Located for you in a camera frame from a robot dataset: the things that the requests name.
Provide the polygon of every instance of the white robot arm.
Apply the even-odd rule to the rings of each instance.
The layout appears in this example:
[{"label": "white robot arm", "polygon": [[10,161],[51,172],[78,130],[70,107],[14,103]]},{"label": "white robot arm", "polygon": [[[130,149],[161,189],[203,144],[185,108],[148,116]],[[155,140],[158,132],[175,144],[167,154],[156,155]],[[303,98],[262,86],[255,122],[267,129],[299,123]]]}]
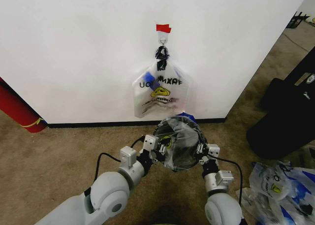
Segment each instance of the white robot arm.
[{"label": "white robot arm", "polygon": [[[118,172],[101,174],[90,188],[64,201],[35,225],[101,225],[118,215],[126,207],[130,193],[140,183],[141,178],[148,173],[151,165],[157,162],[157,155],[153,153],[153,149],[157,147],[158,138],[153,135],[145,136],[139,157],[131,147],[123,147],[120,151],[121,165]],[[197,152],[201,156],[202,148],[198,147]],[[233,180],[230,171],[219,171],[216,161],[204,156],[200,157],[199,162],[204,167],[209,196],[205,206],[209,222],[212,225],[242,224],[240,205],[225,193]]]}]

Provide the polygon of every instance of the red cylinder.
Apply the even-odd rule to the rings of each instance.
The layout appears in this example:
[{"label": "red cylinder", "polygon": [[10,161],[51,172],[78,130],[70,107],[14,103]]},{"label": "red cylinder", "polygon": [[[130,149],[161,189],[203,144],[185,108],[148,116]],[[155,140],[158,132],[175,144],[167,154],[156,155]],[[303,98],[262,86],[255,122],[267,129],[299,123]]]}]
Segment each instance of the red cylinder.
[{"label": "red cylinder", "polygon": [[29,132],[43,130],[47,123],[0,78],[0,109]]}]

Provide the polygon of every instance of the baseboard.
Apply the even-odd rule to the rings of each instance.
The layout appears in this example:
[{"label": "baseboard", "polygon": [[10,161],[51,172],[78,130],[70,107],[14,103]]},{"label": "baseboard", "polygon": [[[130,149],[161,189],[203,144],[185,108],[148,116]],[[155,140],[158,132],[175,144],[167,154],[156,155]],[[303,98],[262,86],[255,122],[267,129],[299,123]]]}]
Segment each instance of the baseboard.
[{"label": "baseboard", "polygon": [[[196,119],[197,123],[224,123],[226,118]],[[152,126],[160,121],[110,122],[110,123],[54,123],[48,124],[50,128],[99,128],[122,126]]]}]

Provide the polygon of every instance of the brown carpet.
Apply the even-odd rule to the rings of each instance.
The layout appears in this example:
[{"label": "brown carpet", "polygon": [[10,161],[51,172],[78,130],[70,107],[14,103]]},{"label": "brown carpet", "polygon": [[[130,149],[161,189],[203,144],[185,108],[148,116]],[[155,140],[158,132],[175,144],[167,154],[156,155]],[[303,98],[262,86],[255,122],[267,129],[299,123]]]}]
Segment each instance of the brown carpet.
[{"label": "brown carpet", "polygon": [[[302,23],[284,33],[304,49],[315,45],[315,28]],[[209,143],[221,147],[222,158],[237,161],[244,172],[244,187],[249,186],[251,162],[260,159],[246,141],[247,129],[263,115],[259,101],[274,77],[285,78],[306,55],[306,51],[283,34],[230,111],[224,124],[201,124]],[[8,116],[0,113],[0,224],[31,225],[67,198],[82,193],[94,178],[100,152],[118,157],[119,150],[154,126],[85,129],[45,129],[30,134]],[[100,172],[115,171],[119,163],[104,157]],[[235,181],[229,193],[236,197],[239,188],[237,169],[220,163],[233,172]],[[204,205],[207,197],[201,167],[174,173],[161,164],[150,173],[128,201],[126,209],[106,222],[109,225],[208,224]],[[250,225],[254,219],[244,211]]]}]

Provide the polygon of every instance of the plastic bag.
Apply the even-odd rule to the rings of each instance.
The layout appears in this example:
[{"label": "plastic bag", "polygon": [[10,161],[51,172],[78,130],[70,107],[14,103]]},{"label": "plastic bag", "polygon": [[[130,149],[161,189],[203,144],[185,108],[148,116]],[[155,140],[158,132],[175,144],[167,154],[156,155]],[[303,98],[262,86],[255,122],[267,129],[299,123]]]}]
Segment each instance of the plastic bag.
[{"label": "plastic bag", "polygon": [[285,198],[291,189],[280,168],[271,168],[259,162],[255,164],[249,180],[252,189],[275,200]]},{"label": "plastic bag", "polygon": [[268,197],[264,194],[251,188],[243,188],[242,207],[263,225],[281,225],[269,206]]},{"label": "plastic bag", "polygon": [[256,163],[250,185],[252,189],[245,190],[242,205],[263,225],[275,221],[282,225],[315,225],[315,170],[283,162],[274,167]]},{"label": "plastic bag", "polygon": [[298,211],[306,218],[308,223],[310,221],[315,222],[315,170],[292,167],[290,163],[280,162],[278,165],[292,187],[287,196],[290,204],[285,204],[287,208],[283,205],[283,208]]},{"label": "plastic bag", "polygon": [[189,79],[168,58],[167,48],[164,45],[160,46],[156,51],[154,63],[133,82],[136,117],[141,118],[159,110],[169,115],[184,112]]},{"label": "plastic bag", "polygon": [[198,144],[205,144],[205,137],[196,122],[185,116],[172,116],[162,120],[153,135],[159,145],[166,146],[165,167],[174,171],[187,170],[198,163],[194,157]]}]

